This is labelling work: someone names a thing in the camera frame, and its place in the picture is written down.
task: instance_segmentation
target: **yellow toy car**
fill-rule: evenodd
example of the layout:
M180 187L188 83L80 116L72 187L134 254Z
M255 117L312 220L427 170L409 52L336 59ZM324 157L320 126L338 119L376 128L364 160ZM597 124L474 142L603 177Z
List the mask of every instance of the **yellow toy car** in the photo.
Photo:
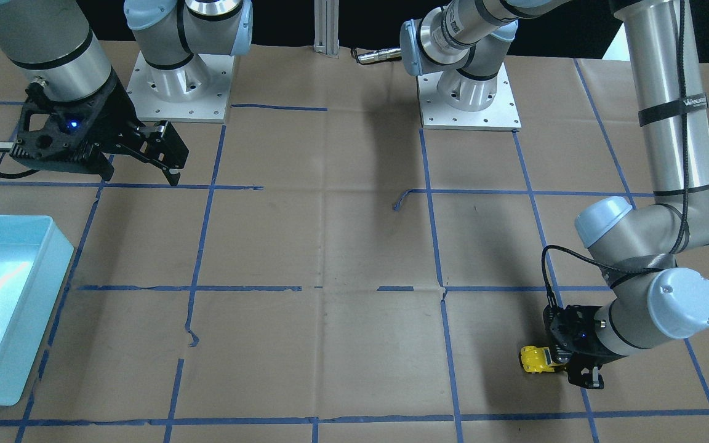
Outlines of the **yellow toy car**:
M527 373L556 372L563 364L551 361L549 348L524 346L521 348L521 367Z

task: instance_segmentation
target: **metal mounting plate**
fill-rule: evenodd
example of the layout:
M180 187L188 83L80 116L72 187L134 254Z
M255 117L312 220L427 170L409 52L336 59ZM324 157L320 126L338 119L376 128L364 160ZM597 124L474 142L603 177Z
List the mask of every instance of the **metal mounting plate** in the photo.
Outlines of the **metal mounting plate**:
M169 120L197 123L225 123L234 76L234 57L230 55L200 54L212 78L209 92L190 102L165 102L155 96L150 87L152 76L141 53L135 61L127 93L135 105L135 114L141 121Z
M498 86L494 102L485 110L467 112L448 105L436 92L442 73L417 78L417 95L425 129L467 129L475 131L513 131L521 128L521 119L510 89L505 65L497 74Z

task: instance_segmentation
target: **black strap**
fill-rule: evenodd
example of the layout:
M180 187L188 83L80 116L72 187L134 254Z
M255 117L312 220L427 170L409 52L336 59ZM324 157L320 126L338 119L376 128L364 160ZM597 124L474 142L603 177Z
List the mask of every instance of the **black strap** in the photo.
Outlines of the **black strap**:
M666 120L667 118L678 117L685 113L692 113L698 110L705 110L709 107L707 95L705 93L690 95L678 100L649 107L639 111L639 126Z

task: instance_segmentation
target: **metal post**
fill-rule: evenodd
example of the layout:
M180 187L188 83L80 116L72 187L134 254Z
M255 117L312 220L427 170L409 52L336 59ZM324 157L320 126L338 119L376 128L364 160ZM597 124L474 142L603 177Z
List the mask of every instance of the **metal post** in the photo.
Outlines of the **metal post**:
M338 0L313 0L316 40L313 50L338 58Z

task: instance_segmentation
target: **light blue plastic bin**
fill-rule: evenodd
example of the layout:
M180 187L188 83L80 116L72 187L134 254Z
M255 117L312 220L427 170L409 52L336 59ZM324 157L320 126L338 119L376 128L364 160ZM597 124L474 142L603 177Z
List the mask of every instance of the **light blue plastic bin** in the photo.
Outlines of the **light blue plastic bin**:
M22 396L72 255L51 217L0 215L0 406Z

